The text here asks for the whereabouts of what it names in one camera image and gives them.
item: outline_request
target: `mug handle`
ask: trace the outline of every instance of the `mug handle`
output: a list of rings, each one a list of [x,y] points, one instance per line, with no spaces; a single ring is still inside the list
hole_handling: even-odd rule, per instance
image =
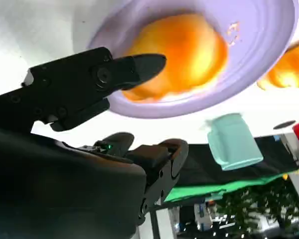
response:
[[[209,132],[207,135],[210,151],[216,163],[218,163],[219,165],[228,164],[228,162],[222,160],[223,158],[225,158],[224,147],[220,143],[219,134],[215,131],[216,130],[213,129],[213,131]]]

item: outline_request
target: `white surface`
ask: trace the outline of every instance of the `white surface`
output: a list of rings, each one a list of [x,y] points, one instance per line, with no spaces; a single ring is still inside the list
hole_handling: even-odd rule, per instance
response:
[[[86,49],[102,19],[119,0],[0,0],[0,94],[20,86],[28,67]],[[299,40],[299,22],[293,42]],[[299,121],[299,90],[265,93],[255,85],[239,95],[194,114],[170,119],[131,119],[105,112],[74,130],[53,132],[37,123],[34,133],[72,146],[94,143],[112,133],[135,135],[134,147],[179,137],[207,142],[206,121],[241,112],[254,136],[281,133],[272,128]]]

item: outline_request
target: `light blue cup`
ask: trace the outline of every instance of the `light blue cup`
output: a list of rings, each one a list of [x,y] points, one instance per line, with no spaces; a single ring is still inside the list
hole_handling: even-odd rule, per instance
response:
[[[240,114],[214,119],[208,133],[208,143],[223,171],[247,167],[264,159]]]

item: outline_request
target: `screw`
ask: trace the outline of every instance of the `screw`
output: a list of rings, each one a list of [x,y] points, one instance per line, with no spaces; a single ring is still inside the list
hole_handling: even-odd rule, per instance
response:
[[[48,86],[48,85],[50,85],[50,81],[48,79],[42,79],[41,83],[45,87]]]
[[[64,107],[59,107],[57,113],[60,117],[65,117],[67,115],[67,111]]]
[[[40,116],[40,115],[43,113],[43,110],[40,109],[39,107],[35,107],[34,110],[33,110],[33,113],[34,113],[36,116]]]
[[[106,68],[100,68],[97,75],[103,84],[109,83],[111,81],[111,73]]]
[[[19,103],[21,101],[21,98],[19,96],[11,96],[12,103]]]

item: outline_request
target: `black cloth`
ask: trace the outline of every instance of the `black cloth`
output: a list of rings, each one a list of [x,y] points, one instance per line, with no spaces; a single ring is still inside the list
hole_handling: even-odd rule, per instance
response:
[[[222,171],[208,144],[190,144],[189,153],[176,187],[223,185],[242,180],[255,180],[297,170],[293,156],[273,136],[255,138],[264,157],[260,163],[232,171]]]

